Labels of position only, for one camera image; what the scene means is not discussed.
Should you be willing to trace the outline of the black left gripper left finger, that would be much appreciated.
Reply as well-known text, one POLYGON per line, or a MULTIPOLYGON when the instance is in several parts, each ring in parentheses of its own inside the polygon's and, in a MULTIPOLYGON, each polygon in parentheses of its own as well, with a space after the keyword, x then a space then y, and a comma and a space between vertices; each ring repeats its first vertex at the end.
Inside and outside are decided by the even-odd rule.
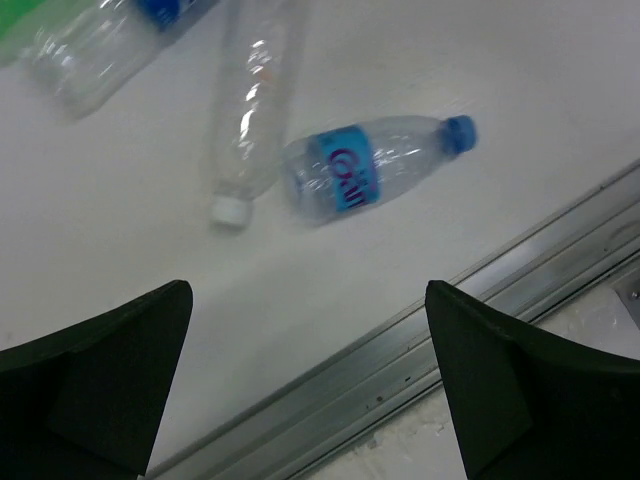
POLYGON ((192 310, 174 280, 2 351, 2 478, 144 476, 192 310))

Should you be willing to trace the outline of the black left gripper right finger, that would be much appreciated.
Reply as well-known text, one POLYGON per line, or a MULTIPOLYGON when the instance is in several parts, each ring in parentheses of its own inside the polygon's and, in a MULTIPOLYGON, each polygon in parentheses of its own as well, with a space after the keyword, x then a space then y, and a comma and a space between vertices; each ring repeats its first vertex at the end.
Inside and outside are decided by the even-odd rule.
POLYGON ((469 479, 636 479, 639 363, 428 283, 425 309, 469 479))

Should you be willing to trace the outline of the clear unlabelled bottle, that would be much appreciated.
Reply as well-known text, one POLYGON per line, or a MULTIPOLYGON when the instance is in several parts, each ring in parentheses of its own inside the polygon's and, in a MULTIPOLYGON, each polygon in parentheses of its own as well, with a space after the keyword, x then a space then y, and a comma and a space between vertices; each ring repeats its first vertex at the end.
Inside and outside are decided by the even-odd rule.
POLYGON ((276 182, 307 33, 307 1, 228 1, 208 158, 211 219, 245 228, 276 182))

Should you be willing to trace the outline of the blue cap water bottle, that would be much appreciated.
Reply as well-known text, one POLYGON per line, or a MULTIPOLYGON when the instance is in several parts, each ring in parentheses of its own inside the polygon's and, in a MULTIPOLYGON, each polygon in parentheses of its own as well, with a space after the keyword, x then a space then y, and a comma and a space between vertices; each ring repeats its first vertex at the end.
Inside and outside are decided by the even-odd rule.
POLYGON ((387 116, 291 142, 283 184, 292 210, 322 225, 409 192, 477 140, 468 115, 387 116))

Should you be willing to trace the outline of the clear bottle blue label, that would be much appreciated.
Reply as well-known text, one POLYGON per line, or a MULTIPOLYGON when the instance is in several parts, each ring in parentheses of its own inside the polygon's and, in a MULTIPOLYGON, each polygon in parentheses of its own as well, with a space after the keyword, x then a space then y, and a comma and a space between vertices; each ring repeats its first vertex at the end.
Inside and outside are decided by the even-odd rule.
POLYGON ((98 110, 174 44, 214 1, 54 1, 28 28, 20 60, 75 118, 98 110))

